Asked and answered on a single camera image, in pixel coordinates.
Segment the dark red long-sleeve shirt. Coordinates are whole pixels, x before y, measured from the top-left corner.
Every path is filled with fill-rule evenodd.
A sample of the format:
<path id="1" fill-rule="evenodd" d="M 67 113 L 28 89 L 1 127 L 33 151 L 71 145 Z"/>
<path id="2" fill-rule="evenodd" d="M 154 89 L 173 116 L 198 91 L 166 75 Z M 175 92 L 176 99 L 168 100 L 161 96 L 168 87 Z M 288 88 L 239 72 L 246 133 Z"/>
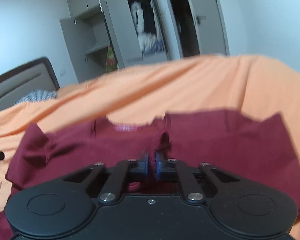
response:
<path id="1" fill-rule="evenodd" d="M 99 203 L 72 172 L 139 159 L 146 180 L 115 203 Z M 158 181 L 155 154 L 236 175 L 209 203 L 187 203 Z M 290 239 L 300 213 L 300 166 L 281 116 L 253 121 L 231 110 L 166 114 L 145 126 L 107 118 L 44 133 L 30 124 L 6 173 L 9 239 Z"/>

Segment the hanging white jacket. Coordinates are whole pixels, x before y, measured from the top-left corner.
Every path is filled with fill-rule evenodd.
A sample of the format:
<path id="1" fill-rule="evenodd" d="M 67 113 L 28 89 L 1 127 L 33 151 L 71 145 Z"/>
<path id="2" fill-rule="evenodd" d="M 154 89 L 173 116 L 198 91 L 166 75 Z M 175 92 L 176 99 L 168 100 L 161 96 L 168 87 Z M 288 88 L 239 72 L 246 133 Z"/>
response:
<path id="1" fill-rule="evenodd" d="M 137 37 L 141 36 L 144 33 L 144 18 L 143 18 L 143 9 L 140 2 L 134 2 L 130 6 L 131 15 L 136 30 Z"/>

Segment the grey room door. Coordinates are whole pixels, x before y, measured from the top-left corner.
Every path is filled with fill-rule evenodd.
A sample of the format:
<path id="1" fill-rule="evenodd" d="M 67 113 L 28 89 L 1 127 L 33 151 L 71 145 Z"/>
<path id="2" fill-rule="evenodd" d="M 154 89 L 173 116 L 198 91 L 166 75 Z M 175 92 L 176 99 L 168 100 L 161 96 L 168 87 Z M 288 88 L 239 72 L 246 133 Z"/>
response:
<path id="1" fill-rule="evenodd" d="M 188 0 L 201 54 L 226 55 L 221 15 L 217 0 Z"/>

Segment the grey open wardrobe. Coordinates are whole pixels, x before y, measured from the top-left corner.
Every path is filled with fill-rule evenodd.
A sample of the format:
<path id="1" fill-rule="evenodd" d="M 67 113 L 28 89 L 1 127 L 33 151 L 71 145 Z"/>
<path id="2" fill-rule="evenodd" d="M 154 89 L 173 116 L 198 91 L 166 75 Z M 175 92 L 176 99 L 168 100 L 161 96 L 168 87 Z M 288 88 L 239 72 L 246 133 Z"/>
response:
<path id="1" fill-rule="evenodd" d="M 60 20 L 65 44 L 79 82 L 106 73 L 107 47 L 112 46 L 117 69 L 170 60 L 164 16 L 159 0 L 151 0 L 157 33 L 165 50 L 143 56 L 130 6 L 141 0 L 67 0 L 70 17 Z"/>

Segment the blue checkered pillow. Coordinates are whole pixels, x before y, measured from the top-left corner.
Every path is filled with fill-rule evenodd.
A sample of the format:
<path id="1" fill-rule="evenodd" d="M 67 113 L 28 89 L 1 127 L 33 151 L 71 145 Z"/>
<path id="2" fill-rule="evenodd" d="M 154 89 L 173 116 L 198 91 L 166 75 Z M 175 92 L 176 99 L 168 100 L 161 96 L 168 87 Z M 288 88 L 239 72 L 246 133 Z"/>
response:
<path id="1" fill-rule="evenodd" d="M 47 90 L 34 90 L 22 98 L 18 99 L 15 102 L 15 105 L 23 103 L 23 102 L 41 102 L 46 101 L 50 99 L 56 99 L 57 98 L 57 92 L 56 91 L 47 91 Z"/>

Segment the brown beige bed headboard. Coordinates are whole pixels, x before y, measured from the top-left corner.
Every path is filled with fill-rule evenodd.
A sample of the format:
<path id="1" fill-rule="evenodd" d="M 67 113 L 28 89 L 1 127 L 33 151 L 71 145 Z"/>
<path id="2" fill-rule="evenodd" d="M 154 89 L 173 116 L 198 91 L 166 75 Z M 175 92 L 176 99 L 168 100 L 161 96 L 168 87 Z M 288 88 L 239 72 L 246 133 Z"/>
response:
<path id="1" fill-rule="evenodd" d="M 0 111 L 35 90 L 57 91 L 60 86 L 47 57 L 41 57 L 0 75 Z"/>

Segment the hanging dark garment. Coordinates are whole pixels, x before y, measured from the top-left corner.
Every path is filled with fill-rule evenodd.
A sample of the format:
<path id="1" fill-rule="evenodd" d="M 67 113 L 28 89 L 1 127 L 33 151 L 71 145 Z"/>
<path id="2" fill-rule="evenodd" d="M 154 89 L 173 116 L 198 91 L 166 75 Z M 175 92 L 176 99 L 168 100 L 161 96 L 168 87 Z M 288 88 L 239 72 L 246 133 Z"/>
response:
<path id="1" fill-rule="evenodd" d="M 144 32 L 157 35 L 157 29 L 154 20 L 154 11 L 151 6 L 151 0 L 141 0 L 141 9 L 143 12 Z"/>

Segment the white wall socket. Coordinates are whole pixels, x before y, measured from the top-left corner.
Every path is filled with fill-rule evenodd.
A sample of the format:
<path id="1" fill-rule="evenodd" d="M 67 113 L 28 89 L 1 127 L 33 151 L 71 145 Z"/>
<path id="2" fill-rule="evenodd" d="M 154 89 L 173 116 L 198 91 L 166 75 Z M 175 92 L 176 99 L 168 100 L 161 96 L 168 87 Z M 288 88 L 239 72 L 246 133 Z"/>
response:
<path id="1" fill-rule="evenodd" d="M 66 73 L 66 70 L 65 70 L 65 69 L 61 69 L 61 70 L 59 71 L 59 75 L 60 75 L 60 76 L 64 76 L 65 73 Z"/>

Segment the colourful bag in wardrobe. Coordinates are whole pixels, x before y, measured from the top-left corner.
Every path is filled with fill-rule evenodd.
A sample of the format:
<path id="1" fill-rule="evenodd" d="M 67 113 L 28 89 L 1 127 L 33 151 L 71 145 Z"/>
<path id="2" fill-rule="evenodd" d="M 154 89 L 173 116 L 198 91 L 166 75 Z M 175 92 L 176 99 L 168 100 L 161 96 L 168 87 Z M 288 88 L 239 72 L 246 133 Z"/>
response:
<path id="1" fill-rule="evenodd" d="M 115 58 L 115 53 L 112 46 L 107 47 L 107 57 L 106 57 L 106 72 L 110 73 L 117 70 L 117 61 Z"/>

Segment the orange bed blanket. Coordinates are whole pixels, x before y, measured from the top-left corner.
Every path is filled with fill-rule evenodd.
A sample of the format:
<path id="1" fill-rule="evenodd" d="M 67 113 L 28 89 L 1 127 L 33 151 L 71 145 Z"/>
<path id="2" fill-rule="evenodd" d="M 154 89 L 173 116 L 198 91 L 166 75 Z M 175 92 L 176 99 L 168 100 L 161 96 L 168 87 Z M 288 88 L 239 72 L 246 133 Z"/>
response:
<path id="1" fill-rule="evenodd" d="M 0 111 L 0 239 L 12 232 L 3 209 L 12 185 L 5 175 L 30 123 L 44 132 L 106 116 L 132 126 L 166 113 L 235 109 L 263 120 L 281 113 L 300 160 L 300 74 L 264 56 L 197 56 L 129 67 L 62 88 L 57 98 Z"/>

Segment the pile of folded clothes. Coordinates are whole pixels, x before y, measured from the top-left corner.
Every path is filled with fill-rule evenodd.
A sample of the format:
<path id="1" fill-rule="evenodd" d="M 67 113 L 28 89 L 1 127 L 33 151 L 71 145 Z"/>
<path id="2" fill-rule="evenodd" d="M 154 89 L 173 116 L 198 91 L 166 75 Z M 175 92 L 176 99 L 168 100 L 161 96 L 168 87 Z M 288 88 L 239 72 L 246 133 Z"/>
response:
<path id="1" fill-rule="evenodd" d="M 143 56 L 152 55 L 165 50 L 161 33 L 140 33 L 138 34 L 138 41 Z"/>

